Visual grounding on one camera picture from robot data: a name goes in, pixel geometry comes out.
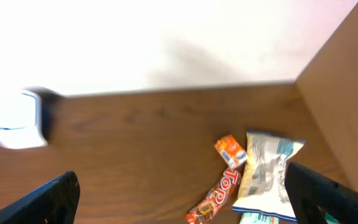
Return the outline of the red Top chocolate bar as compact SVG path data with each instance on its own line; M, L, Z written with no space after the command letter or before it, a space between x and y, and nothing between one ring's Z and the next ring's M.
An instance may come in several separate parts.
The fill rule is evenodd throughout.
M204 199L185 215L185 220L189 224L209 223L234 193L240 181L241 175L237 170L224 170Z

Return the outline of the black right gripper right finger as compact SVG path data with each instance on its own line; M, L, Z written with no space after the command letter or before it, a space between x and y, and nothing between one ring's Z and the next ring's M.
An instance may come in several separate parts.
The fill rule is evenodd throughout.
M299 224L325 223L322 210L339 223L358 224L358 192L336 181L291 162L285 188Z

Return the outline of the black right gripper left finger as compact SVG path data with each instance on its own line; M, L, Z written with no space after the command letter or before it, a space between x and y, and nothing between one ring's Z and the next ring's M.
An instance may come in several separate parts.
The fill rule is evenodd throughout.
M0 210L0 224L73 224L80 199L80 184L67 171Z

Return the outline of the small orange snack box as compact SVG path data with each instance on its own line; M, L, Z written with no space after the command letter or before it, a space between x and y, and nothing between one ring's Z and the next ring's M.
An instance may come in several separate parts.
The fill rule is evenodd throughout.
M241 147L231 134L218 139L214 147L232 170L243 165L248 159L246 150Z

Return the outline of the large yellow snack bag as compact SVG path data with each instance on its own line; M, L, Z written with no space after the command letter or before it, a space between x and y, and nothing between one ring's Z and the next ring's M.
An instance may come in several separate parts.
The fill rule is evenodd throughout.
M246 136L248 159L232 210L296 222L285 188L285 175L288 160L300 151L305 141L257 131L247 131Z

